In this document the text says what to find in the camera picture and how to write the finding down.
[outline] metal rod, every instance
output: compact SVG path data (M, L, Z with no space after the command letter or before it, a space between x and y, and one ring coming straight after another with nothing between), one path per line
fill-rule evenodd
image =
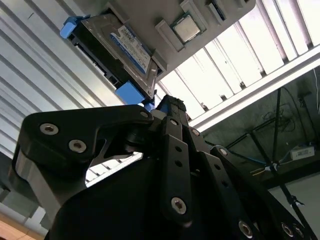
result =
M274 123L274 135L273 135L273 150L272 150L272 161L276 161L277 147L278 147L278 128L280 118L280 100L281 100L281 88L278 89L276 98L276 110L275 110L275 123Z
M264 127L268 126L269 124L273 123L274 121L276 120L275 117L261 123L260 125L256 126L255 128L252 129L252 131L256 130L260 130L260 129L263 129ZM240 143L242 140L244 140L246 137L248 136L248 133L245 133L243 135L241 135L240 137L238 137L236 140L234 140L233 142L231 142L230 144L228 144L225 148L226 149L230 149L232 148L233 146L237 145L238 143Z
M252 158L249 158L249 157L243 156L243 155L241 155L241 154L239 154L239 153L236 153L236 152L234 152L234 151L230 151L230 150L229 150L229 152L230 152L230 153L232 153L233 155L235 155L235 156L237 156L237 157L241 158L241 159L244 159L244 160L250 161L250 162L252 162L252 163L259 164L259 165L263 165L263 166L265 166L265 165L266 165L266 163L265 163L265 162L260 162L260 161L258 161L258 160L254 160L254 159L252 159Z
M261 146L259 140L257 139L256 135L254 132L250 133L250 136L254 142L254 144L256 145L256 147L258 148L259 152L261 153L261 155L263 156L265 162L270 166L270 170L271 173L273 174L275 180L279 183L279 186L281 188L281 190L283 191L288 203L292 206L293 210L295 211L296 215L298 216L298 218L300 219L302 225L304 226L304 228L306 229L306 231L310 234L311 239L312 240L317 240L318 238L316 237L315 233L313 232L313 230L311 229L310 225L308 224L307 220L305 219L305 216L302 214L302 212L300 211L299 207L297 206L293 196L291 195L291 193L289 192L289 190L287 189L286 185L283 184L282 179L280 178L278 172L275 170L270 158L268 157L268 155L266 154L264 148Z

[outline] metal beam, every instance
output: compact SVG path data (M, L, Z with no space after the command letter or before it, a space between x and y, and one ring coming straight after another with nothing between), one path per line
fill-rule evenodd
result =
M233 97L192 120L189 125L203 132L246 106L320 65L320 45L288 62Z

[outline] concrete wall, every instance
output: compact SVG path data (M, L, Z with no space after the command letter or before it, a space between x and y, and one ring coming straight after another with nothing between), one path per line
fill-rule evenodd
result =
M320 239L320 174L299 179L288 183L286 186L292 195L305 204L305 206L300 206L299 208L315 235ZM271 189L270 193L298 219L280 187Z

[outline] hard drive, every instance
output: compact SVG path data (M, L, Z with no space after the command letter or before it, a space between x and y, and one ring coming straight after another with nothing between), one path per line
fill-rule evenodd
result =
M114 14L82 20L70 39L97 63L116 88L131 80L145 98L154 97L159 67L134 32Z

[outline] corrugated metal wall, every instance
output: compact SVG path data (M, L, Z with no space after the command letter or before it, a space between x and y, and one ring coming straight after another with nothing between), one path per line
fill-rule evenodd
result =
M7 156L31 113L122 104L99 69L59 36L68 16L97 13L104 2L0 0L0 151ZM157 103L166 93L178 97L193 120L227 106L244 88L315 49L319 13L318 0L257 0L253 11L157 84ZM137 158L98 165L87 181Z

